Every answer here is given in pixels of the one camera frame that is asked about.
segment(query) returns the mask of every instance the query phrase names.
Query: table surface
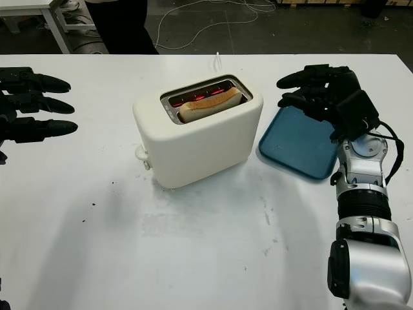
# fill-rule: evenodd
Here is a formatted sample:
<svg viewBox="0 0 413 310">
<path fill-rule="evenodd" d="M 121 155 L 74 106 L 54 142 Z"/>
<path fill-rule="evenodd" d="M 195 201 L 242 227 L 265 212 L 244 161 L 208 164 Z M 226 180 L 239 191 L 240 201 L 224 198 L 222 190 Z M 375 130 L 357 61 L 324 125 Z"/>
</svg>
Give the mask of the table surface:
<svg viewBox="0 0 413 310">
<path fill-rule="evenodd" d="M 62 0 L 0 0 L 0 10 L 50 8 Z"/>
<path fill-rule="evenodd" d="M 214 56 L 0 56 L 72 84 L 76 133 L 6 142 L 0 174 L 1 299 L 13 310 L 342 309 L 327 289 L 336 190 L 256 153 L 278 110 L 276 81 L 305 65 L 348 65 L 381 119 L 405 141 L 388 193 L 413 265 L 413 75 L 391 55 L 221 56 L 265 104 L 249 159 L 168 190 L 134 156 L 132 104 L 154 83 L 168 88 L 215 72 Z M 385 170 L 396 156 L 389 142 Z"/>
</svg>

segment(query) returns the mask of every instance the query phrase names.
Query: blue tray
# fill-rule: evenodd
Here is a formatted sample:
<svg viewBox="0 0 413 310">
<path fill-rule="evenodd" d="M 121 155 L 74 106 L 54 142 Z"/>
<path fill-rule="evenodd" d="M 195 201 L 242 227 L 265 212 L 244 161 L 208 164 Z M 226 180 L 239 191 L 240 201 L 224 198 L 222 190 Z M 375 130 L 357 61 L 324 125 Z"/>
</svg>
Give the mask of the blue tray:
<svg viewBox="0 0 413 310">
<path fill-rule="evenodd" d="M 259 142 L 264 157 L 310 178 L 329 177 L 337 160 L 333 126 L 294 107 L 281 108 Z"/>
</svg>

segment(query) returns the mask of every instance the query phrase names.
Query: floor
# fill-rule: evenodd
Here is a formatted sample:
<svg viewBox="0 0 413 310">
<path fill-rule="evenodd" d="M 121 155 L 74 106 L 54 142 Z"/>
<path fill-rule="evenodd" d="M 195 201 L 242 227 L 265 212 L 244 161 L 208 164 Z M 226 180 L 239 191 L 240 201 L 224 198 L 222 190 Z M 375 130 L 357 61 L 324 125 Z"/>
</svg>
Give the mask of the floor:
<svg viewBox="0 0 413 310">
<path fill-rule="evenodd" d="M 194 0 L 149 0 L 146 28 L 154 42 L 161 18 L 169 10 Z M 250 0 L 260 10 L 271 10 L 264 0 Z M 77 14 L 87 15 L 81 5 Z M 362 17 L 360 7 L 278 6 L 273 12 L 255 13 L 245 5 L 203 1 L 171 12 L 161 25 L 159 44 L 177 48 L 189 43 L 199 30 L 214 23 L 185 48 L 160 54 L 397 54 L 413 71 L 413 8 L 390 7 L 375 20 Z M 96 33 L 71 32 L 73 47 L 99 41 Z M 11 34 L 0 26 L 0 54 L 58 54 L 59 47 L 41 21 L 21 23 L 21 33 Z M 79 54 L 107 53 L 104 44 L 93 43 L 76 50 Z"/>
</svg>

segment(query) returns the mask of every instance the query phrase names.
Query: white toaster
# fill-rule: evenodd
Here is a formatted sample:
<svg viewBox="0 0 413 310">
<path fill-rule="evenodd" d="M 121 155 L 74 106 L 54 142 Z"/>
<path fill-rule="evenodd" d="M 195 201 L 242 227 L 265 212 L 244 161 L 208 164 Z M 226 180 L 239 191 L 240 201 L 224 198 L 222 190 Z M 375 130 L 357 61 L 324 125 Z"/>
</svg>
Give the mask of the white toaster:
<svg viewBox="0 0 413 310">
<path fill-rule="evenodd" d="M 230 87 L 242 92 L 238 106 L 190 123 L 179 118 L 179 107 L 185 102 Z M 261 94 L 232 74 L 152 93 L 139 98 L 133 107 L 143 142 L 136 156 L 169 189 L 206 178 L 248 158 L 262 108 Z"/>
</svg>

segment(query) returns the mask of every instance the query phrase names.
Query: toast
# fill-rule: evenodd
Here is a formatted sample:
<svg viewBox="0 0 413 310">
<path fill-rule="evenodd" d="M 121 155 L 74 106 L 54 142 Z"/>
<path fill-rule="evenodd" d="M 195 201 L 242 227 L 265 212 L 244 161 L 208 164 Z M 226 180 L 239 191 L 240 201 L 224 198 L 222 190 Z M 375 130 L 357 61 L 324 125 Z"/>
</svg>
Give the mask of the toast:
<svg viewBox="0 0 413 310">
<path fill-rule="evenodd" d="M 183 123 L 190 123 L 235 107 L 240 104 L 241 98 L 242 93 L 236 87 L 232 87 L 221 94 L 184 103 L 179 109 L 179 115 Z"/>
</svg>

